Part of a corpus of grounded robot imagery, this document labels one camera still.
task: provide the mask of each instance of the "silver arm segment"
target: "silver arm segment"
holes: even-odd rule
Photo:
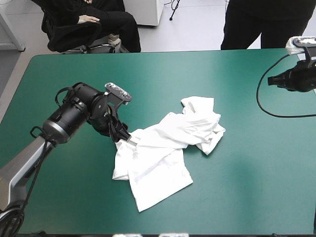
[[[0,211],[22,205],[26,195],[26,184],[42,154],[45,139],[37,137],[15,158],[0,169]],[[46,152],[51,151],[53,145],[47,142]]]

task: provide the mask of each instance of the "white cabinet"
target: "white cabinet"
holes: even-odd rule
[[[24,51],[25,47],[13,32],[12,26],[5,15],[5,3],[11,0],[0,0],[0,50],[17,49]]]
[[[162,0],[123,0],[125,10],[138,25],[157,26],[163,10]]]

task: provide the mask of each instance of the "black pants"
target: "black pants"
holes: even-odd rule
[[[80,11],[81,15],[100,19],[103,33],[119,34],[121,43],[129,52],[140,52],[139,34],[134,17],[125,12],[122,0],[93,0]]]
[[[261,48],[284,48],[289,38],[301,36],[310,17],[265,20],[228,4],[221,49],[247,49],[261,34]]]

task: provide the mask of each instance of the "hand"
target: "hand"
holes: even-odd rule
[[[82,16],[79,16],[79,20],[78,20],[78,23],[77,24],[82,24],[82,23],[85,23],[85,22],[93,22],[93,23],[96,23],[100,21],[100,19],[94,17],[94,16],[87,16],[87,15],[82,15]]]

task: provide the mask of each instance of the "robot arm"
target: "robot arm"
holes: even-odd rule
[[[305,60],[274,77],[268,78],[268,85],[277,85],[289,91],[308,92],[316,89],[316,37],[292,37],[286,44],[289,55],[305,53]]]
[[[77,83],[61,89],[55,97],[59,108],[43,123],[42,133],[0,169],[0,237],[16,234],[21,226],[24,216],[21,206],[28,199],[26,184],[42,160],[54,147],[67,143],[86,121],[114,142],[129,141],[128,127],[119,120],[117,111],[132,97],[113,83],[105,87],[106,91],[100,92],[85,83]],[[68,93],[60,105],[57,96],[63,91]]]

